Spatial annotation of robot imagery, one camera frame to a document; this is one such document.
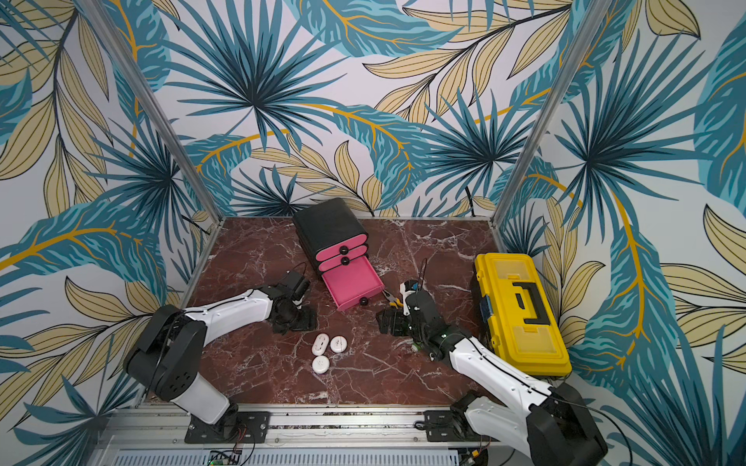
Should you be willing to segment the white oval earphone case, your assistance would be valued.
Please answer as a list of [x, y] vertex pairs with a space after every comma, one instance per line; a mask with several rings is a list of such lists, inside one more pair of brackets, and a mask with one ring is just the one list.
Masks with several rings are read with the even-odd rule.
[[328, 336], [328, 334], [325, 334], [325, 333], [318, 334], [312, 345], [312, 354], [314, 356], [324, 355], [324, 353], [326, 352], [326, 349], [328, 348], [329, 342], [330, 342], [330, 337]]

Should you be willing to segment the pink drawer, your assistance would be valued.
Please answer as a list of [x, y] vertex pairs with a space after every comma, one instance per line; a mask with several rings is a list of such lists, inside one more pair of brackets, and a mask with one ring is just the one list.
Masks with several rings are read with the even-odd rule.
[[356, 235], [346, 239], [338, 244], [325, 248], [316, 254], [316, 260], [323, 262], [336, 256], [345, 256], [350, 250], [362, 246], [366, 243], [368, 235], [366, 233]]
[[322, 273], [332, 300], [339, 312], [345, 312], [382, 294], [385, 286], [366, 256], [352, 259]]
[[363, 244], [361, 246], [358, 246], [357, 248], [353, 248], [347, 252], [347, 254], [338, 254], [338, 256], [334, 256], [328, 260], [325, 260], [321, 262], [318, 266], [318, 270], [320, 273], [326, 273], [327, 271], [340, 267], [340, 266], [347, 266], [349, 265], [353, 260], [366, 256], [367, 255], [368, 246]]

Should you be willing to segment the black drawer cabinet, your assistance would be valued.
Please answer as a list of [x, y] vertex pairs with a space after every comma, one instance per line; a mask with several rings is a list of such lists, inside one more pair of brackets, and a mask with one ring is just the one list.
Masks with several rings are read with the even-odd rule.
[[342, 198], [333, 198], [293, 215], [293, 223], [305, 254], [319, 274], [316, 254], [334, 244], [367, 233]]

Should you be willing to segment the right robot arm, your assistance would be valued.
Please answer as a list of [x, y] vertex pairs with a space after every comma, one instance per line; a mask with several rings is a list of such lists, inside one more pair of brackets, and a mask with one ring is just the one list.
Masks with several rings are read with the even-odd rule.
[[459, 427], [499, 440], [535, 465], [600, 464], [608, 446], [575, 388], [523, 373], [460, 326], [445, 322], [419, 283], [403, 283], [400, 292], [400, 297], [384, 293], [388, 309], [376, 316], [381, 331], [412, 338], [431, 360], [487, 390], [452, 405]]

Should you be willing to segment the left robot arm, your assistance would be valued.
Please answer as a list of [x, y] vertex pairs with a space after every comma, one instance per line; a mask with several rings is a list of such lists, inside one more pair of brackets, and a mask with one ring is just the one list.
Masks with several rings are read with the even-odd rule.
[[199, 374], [203, 349], [219, 337], [257, 322], [275, 333], [317, 328], [316, 311], [303, 303], [310, 282], [289, 271], [276, 285], [254, 287], [221, 301], [186, 309], [164, 305], [122, 363], [124, 371], [158, 398], [209, 426], [229, 423], [235, 404]]

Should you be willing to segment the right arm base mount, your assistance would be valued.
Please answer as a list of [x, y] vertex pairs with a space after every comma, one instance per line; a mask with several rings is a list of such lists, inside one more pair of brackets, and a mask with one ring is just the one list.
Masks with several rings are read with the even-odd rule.
[[425, 432], [427, 440], [443, 442], [497, 442], [497, 439], [477, 434], [466, 422], [465, 417], [451, 410], [425, 411], [424, 419], [416, 421], [415, 429]]

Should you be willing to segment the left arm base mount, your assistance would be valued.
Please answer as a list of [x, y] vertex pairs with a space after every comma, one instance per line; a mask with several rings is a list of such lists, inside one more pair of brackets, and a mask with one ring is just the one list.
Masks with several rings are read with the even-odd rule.
[[185, 443], [199, 444], [263, 444], [266, 439], [270, 412], [228, 411], [215, 424], [206, 423], [195, 415], [190, 417]]

